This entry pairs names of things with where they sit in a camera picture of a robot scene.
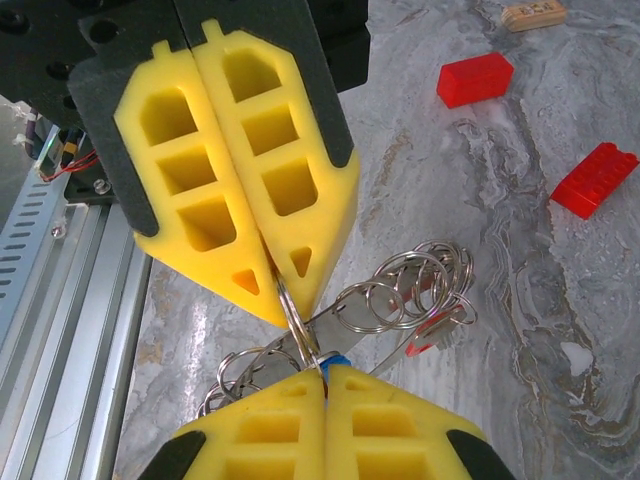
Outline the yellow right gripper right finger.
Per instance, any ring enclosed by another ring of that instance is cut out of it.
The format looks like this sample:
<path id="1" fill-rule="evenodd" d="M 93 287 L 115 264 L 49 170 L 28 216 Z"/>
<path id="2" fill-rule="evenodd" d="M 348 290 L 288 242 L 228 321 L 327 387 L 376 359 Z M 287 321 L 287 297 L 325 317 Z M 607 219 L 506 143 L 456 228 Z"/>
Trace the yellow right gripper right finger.
<path id="1" fill-rule="evenodd" d="M 326 480 L 515 480 L 474 423 L 347 365 L 329 367 Z"/>

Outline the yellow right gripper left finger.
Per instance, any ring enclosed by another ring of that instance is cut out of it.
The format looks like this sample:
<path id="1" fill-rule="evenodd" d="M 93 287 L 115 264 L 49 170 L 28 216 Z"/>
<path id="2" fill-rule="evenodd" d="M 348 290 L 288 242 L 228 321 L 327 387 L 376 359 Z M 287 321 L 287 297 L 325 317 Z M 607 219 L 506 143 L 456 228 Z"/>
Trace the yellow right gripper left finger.
<path id="1" fill-rule="evenodd" d="M 325 389 L 300 372 L 179 429 L 137 480 L 324 480 Z"/>

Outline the red headed key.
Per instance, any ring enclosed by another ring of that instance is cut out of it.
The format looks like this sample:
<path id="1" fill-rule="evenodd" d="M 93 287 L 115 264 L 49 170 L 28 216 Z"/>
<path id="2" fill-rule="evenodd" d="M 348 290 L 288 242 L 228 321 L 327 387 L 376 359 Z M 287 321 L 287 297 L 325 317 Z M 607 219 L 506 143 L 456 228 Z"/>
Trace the red headed key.
<path id="1" fill-rule="evenodd" d="M 473 325 L 477 319 L 478 314 L 473 307 L 458 304 L 449 308 L 416 329 L 405 349 L 405 355 L 415 357 L 432 347 L 443 349 L 450 343 L 458 327 Z"/>

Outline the clear plastic bag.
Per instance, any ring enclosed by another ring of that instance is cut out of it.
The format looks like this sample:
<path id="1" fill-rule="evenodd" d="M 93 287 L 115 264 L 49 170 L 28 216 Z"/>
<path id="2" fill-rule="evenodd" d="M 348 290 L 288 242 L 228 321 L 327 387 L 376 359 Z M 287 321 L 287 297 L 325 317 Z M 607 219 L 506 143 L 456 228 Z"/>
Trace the clear plastic bag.
<path id="1" fill-rule="evenodd" d="M 382 374 L 407 357 L 410 338 L 425 321 L 458 304 L 473 307 L 466 298 L 473 280 L 473 267 L 449 255 L 378 268 L 372 278 L 345 288 L 307 324 L 318 346 L 317 360 L 330 351 L 348 356 L 360 346 L 374 361 L 367 370 Z"/>

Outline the blue headed key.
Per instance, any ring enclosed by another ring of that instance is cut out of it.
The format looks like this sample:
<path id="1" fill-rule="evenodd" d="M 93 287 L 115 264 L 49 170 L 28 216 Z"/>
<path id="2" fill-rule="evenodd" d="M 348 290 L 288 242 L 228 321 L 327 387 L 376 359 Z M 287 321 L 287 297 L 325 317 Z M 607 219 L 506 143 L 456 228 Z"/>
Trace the blue headed key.
<path id="1" fill-rule="evenodd" d="M 332 365 L 352 366 L 351 361 L 337 351 L 330 351 L 319 358 L 319 366 L 323 379 L 325 399 L 329 396 L 329 369 Z"/>

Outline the red toy brick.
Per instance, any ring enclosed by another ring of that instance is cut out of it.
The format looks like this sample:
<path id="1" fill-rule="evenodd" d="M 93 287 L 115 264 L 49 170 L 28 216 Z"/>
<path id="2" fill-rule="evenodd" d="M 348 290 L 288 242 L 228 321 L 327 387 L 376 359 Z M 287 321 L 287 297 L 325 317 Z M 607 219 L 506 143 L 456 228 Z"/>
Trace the red toy brick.
<path id="1" fill-rule="evenodd" d="M 500 97 L 507 92 L 514 71 L 498 52 L 445 64 L 436 93 L 449 109 Z"/>
<path id="2" fill-rule="evenodd" d="M 611 142 L 600 143 L 553 190 L 550 198 L 583 220 L 640 165 L 634 153 Z"/>

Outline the small wooden block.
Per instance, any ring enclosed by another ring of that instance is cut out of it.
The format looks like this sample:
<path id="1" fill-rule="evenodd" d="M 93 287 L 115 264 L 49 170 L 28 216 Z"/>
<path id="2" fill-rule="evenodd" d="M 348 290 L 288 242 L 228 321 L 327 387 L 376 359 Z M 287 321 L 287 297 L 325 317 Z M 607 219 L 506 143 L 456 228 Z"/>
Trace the small wooden block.
<path id="1" fill-rule="evenodd" d="M 501 21 L 510 32 L 516 33 L 562 24 L 567 13 L 559 0 L 535 0 L 505 7 Z"/>

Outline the aluminium mounting rail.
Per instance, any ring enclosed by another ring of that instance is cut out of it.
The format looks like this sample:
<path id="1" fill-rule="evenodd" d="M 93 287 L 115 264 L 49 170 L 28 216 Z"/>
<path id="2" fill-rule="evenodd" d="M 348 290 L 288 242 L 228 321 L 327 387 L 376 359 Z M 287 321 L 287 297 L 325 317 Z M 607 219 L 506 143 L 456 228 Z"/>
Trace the aluminium mounting rail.
<path id="1" fill-rule="evenodd" d="M 117 205 L 32 223 L 0 256 L 0 480 L 110 480 L 150 260 Z"/>

